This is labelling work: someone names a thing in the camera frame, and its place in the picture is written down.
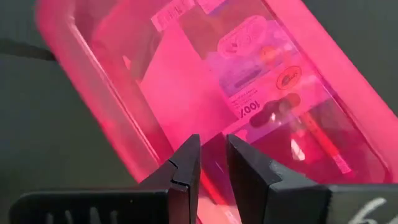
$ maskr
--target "pink plastic container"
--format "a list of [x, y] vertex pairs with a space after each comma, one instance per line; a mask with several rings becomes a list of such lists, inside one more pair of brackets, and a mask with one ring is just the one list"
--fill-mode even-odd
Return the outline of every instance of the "pink plastic container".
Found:
[[319, 183], [398, 181], [396, 116], [301, 0], [39, 0], [37, 22], [135, 179], [200, 134], [202, 223], [240, 222], [229, 133]]

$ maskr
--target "barcode sticker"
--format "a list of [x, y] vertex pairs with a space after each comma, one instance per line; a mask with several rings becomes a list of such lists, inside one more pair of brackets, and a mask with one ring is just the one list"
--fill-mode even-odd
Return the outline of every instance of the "barcode sticker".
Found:
[[209, 14], [226, 0], [197, 0], [197, 1], [200, 7], [203, 9], [203, 11], [206, 14]]
[[193, 0], [174, 0], [152, 16], [151, 21], [157, 31], [165, 30], [171, 22], [177, 20], [182, 14], [195, 6]]

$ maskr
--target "logo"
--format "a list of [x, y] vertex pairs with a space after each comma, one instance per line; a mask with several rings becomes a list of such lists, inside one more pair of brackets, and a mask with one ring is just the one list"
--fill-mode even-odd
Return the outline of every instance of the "logo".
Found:
[[277, 80], [276, 86], [280, 90], [288, 90], [295, 86], [301, 77], [301, 68], [298, 66], [291, 66], [282, 72]]

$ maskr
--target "dark gray background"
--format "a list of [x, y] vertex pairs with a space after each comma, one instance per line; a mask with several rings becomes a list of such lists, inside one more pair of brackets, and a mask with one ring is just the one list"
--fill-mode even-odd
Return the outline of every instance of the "dark gray background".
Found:
[[[398, 1], [304, 2], [397, 114]], [[0, 38], [47, 48], [33, 5], [0, 1]], [[28, 190], [133, 184], [56, 62], [0, 54], [0, 223]]]

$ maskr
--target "gray surface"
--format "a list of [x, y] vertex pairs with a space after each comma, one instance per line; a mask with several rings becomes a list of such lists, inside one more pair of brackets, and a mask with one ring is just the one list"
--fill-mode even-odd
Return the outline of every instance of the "gray surface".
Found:
[[[398, 2], [304, 1], [397, 114]], [[33, 2], [0, 1], [0, 38], [45, 47]], [[133, 183], [55, 62], [0, 55], [0, 223], [28, 190]]]

